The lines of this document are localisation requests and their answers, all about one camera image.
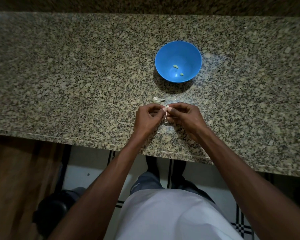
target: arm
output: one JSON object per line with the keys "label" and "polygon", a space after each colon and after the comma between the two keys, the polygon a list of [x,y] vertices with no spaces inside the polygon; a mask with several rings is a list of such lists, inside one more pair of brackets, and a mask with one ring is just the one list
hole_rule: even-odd
{"label": "arm", "polygon": [[222,142],[197,106],[169,106],[168,121],[182,125],[207,152],[260,239],[300,239],[300,209]]}
{"label": "arm", "polygon": [[143,143],[165,115],[163,105],[148,104],[136,112],[128,143],[89,186],[49,237],[52,239],[103,239],[120,192]]}

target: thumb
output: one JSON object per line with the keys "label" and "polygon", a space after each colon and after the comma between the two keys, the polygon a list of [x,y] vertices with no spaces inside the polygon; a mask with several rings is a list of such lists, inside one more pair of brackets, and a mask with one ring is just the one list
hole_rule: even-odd
{"label": "thumb", "polygon": [[164,108],[160,109],[158,113],[154,116],[159,122],[161,119],[166,115],[166,112],[164,111]]}
{"label": "thumb", "polygon": [[183,113],[181,113],[180,111],[176,110],[175,108],[172,107],[168,107],[167,111],[169,112],[170,115],[177,117],[179,119],[181,119],[183,117]]}

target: person's right hand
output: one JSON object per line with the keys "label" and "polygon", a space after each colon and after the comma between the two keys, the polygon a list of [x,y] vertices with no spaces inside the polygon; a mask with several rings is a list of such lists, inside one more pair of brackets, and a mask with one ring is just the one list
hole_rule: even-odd
{"label": "person's right hand", "polygon": [[181,125],[195,142],[199,142],[199,132],[208,128],[197,106],[186,103],[168,104],[167,121]]}

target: person's left hand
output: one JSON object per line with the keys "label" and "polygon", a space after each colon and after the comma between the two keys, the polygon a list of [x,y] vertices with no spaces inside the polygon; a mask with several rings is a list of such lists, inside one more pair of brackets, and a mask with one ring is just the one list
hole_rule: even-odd
{"label": "person's left hand", "polygon": [[136,112],[133,133],[147,139],[164,118],[167,109],[160,104],[147,104]]}

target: leg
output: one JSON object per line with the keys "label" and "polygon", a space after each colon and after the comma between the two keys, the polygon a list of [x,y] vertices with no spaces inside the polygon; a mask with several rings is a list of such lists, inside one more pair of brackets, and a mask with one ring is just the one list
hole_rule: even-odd
{"label": "leg", "polygon": [[157,158],[146,156],[148,170],[141,174],[130,190],[130,195],[139,190],[164,189],[160,183]]}
{"label": "leg", "polygon": [[172,188],[195,193],[215,204],[215,202],[206,192],[200,190],[194,183],[185,180],[185,178],[182,176],[186,168],[186,165],[187,162],[185,161],[178,161],[178,160],[174,161],[173,172],[171,176]]}

